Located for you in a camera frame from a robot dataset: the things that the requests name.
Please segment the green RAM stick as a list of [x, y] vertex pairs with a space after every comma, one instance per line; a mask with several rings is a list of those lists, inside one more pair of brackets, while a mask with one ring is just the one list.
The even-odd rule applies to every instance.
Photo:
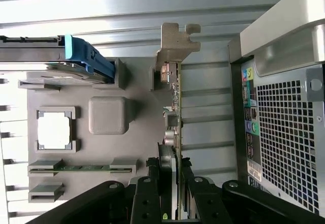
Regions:
[[88, 165], [88, 166], [63, 166], [53, 169], [35, 168], [29, 170], [32, 173], [59, 173], [59, 172], [132, 172], [131, 168], [111, 168], [109, 165]]

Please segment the open grey PC case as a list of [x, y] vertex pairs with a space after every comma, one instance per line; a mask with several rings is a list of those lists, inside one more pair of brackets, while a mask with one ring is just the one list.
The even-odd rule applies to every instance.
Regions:
[[228, 49], [239, 178], [325, 218], [325, 0], [280, 0]]

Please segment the silver hard disk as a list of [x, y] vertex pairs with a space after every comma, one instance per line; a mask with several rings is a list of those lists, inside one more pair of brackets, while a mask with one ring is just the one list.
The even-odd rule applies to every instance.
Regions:
[[64, 36], [0, 36], [0, 72], [22, 72], [19, 80], [26, 84], [93, 85], [75, 75], [48, 69], [49, 62], [65, 61]]

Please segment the grey parts rack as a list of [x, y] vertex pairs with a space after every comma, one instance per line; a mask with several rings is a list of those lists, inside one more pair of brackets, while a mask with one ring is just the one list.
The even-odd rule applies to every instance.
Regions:
[[[50, 85], [27, 91], [28, 201], [70, 200], [108, 180], [129, 183], [146, 174], [146, 159], [157, 156], [165, 134], [163, 108], [168, 95], [154, 92], [154, 59], [116, 60], [115, 84]], [[38, 119], [44, 112], [70, 118], [69, 149], [40, 150]], [[32, 173], [35, 168], [109, 165], [132, 172]]]

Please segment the silver CPU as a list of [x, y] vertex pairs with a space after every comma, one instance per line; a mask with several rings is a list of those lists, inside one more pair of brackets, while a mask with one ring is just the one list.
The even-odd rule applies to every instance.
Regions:
[[69, 149], [70, 118], [64, 112], [44, 112], [38, 119], [38, 148], [40, 150]]

